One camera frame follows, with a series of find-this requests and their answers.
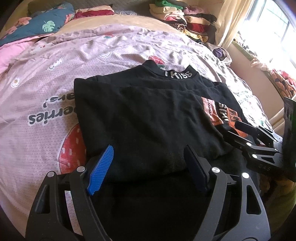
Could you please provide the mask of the pink strawberry print duvet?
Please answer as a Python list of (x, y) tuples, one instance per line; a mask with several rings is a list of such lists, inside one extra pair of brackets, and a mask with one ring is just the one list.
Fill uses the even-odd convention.
[(45, 174), (82, 163), (74, 111), (74, 79), (107, 75), (153, 60), (163, 69), (192, 66), (225, 83), (254, 126), (271, 129), (247, 83), (204, 45), (170, 27), (109, 24), (70, 29), (46, 37), (17, 56), (1, 79), (1, 207), (25, 234), (29, 212)]

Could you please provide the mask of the pile of folded clothes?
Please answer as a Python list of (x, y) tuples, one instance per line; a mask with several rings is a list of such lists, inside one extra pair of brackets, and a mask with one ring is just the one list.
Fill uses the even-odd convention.
[(184, 1), (153, 1), (151, 15), (197, 43), (215, 44), (216, 16)]

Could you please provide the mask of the cream curtain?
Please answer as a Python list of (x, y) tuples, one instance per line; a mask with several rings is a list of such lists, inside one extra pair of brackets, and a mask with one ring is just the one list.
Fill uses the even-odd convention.
[(229, 47), (238, 32), (240, 23), (244, 21), (253, 4), (253, 0), (224, 1), (215, 23), (217, 46), (225, 49)]

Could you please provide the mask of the clothes on window sill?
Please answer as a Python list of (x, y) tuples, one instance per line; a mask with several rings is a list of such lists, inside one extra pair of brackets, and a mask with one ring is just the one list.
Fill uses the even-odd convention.
[(295, 78), (292, 78), (283, 70), (271, 69), (266, 64), (261, 63), (254, 54), (247, 52), (236, 39), (232, 41), (232, 44), (248, 59), (251, 68), (259, 69), (264, 73), (281, 98), (293, 99), (295, 97)]

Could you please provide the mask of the blue floral leaf blanket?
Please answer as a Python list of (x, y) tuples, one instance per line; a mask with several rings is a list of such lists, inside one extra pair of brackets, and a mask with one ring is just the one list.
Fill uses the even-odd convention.
[(1, 46), (29, 37), (54, 34), (74, 16), (75, 11), (72, 4), (63, 2), (34, 17), (20, 18), (1, 38)]

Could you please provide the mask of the black shirt with orange print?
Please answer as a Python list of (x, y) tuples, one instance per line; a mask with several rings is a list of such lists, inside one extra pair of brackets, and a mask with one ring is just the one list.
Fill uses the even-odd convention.
[(165, 71), (154, 61), (74, 80), (75, 109), (87, 158), (107, 146), (114, 158), (93, 196), (112, 240), (192, 240), (208, 196), (185, 163), (185, 146), (224, 172), (247, 171), (240, 150), (224, 141), (246, 121), (226, 84), (192, 67)]

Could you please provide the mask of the white bag of clothes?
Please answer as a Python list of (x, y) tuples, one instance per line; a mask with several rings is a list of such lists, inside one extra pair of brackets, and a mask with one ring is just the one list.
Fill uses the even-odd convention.
[(205, 46), (226, 66), (230, 67), (232, 58), (228, 51), (220, 46), (213, 45), (211, 43), (205, 43)]

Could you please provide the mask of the red and cream pillow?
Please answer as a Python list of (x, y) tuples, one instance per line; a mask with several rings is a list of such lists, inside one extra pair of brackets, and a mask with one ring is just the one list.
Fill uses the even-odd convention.
[(78, 9), (75, 11), (74, 19), (92, 17), (92, 16), (110, 16), (114, 15), (114, 10), (111, 6), (96, 6), (88, 9)]

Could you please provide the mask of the window with dark frame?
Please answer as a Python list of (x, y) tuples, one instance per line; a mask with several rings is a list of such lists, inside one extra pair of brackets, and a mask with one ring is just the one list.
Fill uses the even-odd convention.
[(254, 1), (238, 40), (270, 68), (295, 72), (295, 27), (275, 1)]

